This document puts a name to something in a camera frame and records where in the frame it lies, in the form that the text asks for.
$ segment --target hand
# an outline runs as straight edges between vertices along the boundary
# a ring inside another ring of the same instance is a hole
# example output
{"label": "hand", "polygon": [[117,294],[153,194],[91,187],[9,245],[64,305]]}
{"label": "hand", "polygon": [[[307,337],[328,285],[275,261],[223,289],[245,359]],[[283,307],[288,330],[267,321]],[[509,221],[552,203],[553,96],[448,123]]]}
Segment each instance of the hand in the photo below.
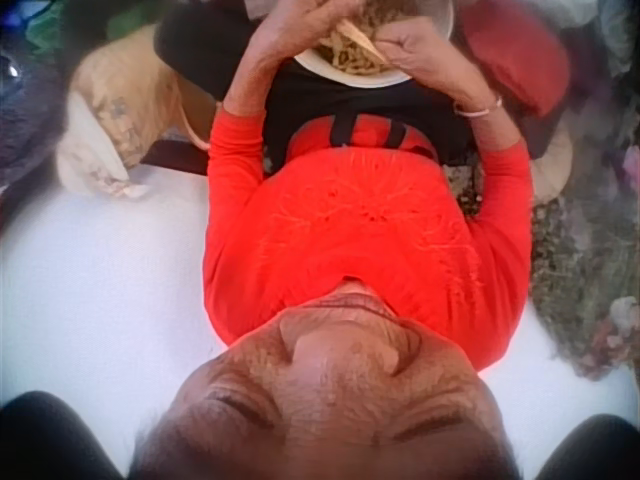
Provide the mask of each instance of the hand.
{"label": "hand", "polygon": [[282,62],[316,45],[363,5],[364,0],[279,0],[254,33],[250,48],[266,60]]}
{"label": "hand", "polygon": [[481,110],[495,104],[495,95],[480,70],[442,37],[430,18],[383,25],[373,41],[393,66],[463,107]]}

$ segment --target white sheet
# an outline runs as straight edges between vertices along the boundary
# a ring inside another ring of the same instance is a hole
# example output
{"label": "white sheet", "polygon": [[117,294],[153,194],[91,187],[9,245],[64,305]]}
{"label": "white sheet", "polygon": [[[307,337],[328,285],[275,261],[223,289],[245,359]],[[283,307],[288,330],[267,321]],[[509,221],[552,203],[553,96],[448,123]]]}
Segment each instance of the white sheet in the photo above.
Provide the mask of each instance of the white sheet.
{"label": "white sheet", "polygon": [[[153,193],[138,201],[53,188],[1,239],[3,402],[52,392],[85,419],[118,468],[180,383],[222,351],[202,307],[207,216],[202,177],[139,167]],[[531,309],[507,356],[483,372],[532,478],[582,420],[613,413],[637,424],[627,369],[575,377]]]}

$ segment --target bracelet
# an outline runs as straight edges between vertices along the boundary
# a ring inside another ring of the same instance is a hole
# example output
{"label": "bracelet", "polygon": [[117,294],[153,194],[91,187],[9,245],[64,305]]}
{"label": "bracelet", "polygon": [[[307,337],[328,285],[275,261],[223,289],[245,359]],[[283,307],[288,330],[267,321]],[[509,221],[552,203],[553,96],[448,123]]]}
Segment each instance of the bracelet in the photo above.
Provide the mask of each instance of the bracelet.
{"label": "bracelet", "polygon": [[461,117],[465,117],[465,118],[478,118],[478,117],[484,117],[485,115],[489,115],[491,112],[493,112],[494,110],[497,110],[501,106],[502,106],[502,96],[498,95],[496,104],[493,107],[480,110],[479,112],[465,112],[464,110],[460,109],[457,103],[454,103],[453,112],[456,115],[460,115]]}

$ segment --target noodles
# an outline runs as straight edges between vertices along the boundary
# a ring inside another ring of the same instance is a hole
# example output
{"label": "noodles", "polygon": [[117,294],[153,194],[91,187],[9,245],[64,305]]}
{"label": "noodles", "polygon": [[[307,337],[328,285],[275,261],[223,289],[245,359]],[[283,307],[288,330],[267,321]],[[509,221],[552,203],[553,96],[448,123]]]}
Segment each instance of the noodles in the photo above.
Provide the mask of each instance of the noodles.
{"label": "noodles", "polygon": [[[354,19],[354,23],[371,38],[381,25],[406,18],[415,12],[416,6],[411,0],[368,0],[364,13]],[[316,51],[333,67],[351,75],[374,75],[390,68],[335,30],[320,40]]]}

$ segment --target elderly person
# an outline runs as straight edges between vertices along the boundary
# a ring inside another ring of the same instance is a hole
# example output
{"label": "elderly person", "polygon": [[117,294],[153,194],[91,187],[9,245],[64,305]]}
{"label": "elderly person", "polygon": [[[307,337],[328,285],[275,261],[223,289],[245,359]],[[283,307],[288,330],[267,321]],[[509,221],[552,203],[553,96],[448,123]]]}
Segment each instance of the elderly person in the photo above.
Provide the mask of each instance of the elderly person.
{"label": "elderly person", "polygon": [[[384,109],[342,115],[334,99],[334,114],[307,119],[278,147],[284,137],[274,132],[290,122],[277,120],[292,106],[273,102],[295,85],[289,59],[362,3],[280,0],[251,27],[213,125],[208,167],[204,296],[229,349],[186,380],[139,446],[132,478],[518,475],[477,371],[504,354],[527,295],[529,157],[479,69],[427,18],[375,35],[389,62],[415,79],[404,90],[414,104],[437,91],[470,125],[485,173],[475,218],[459,210],[435,139]],[[157,47],[169,63],[177,58],[165,55],[169,39],[193,40],[183,60],[206,62],[202,12],[212,28],[236,18],[206,3],[189,8],[191,23],[174,16],[160,28]],[[315,111],[325,100],[321,89],[306,93],[295,109]],[[269,179],[263,135],[272,154],[286,152]]]}

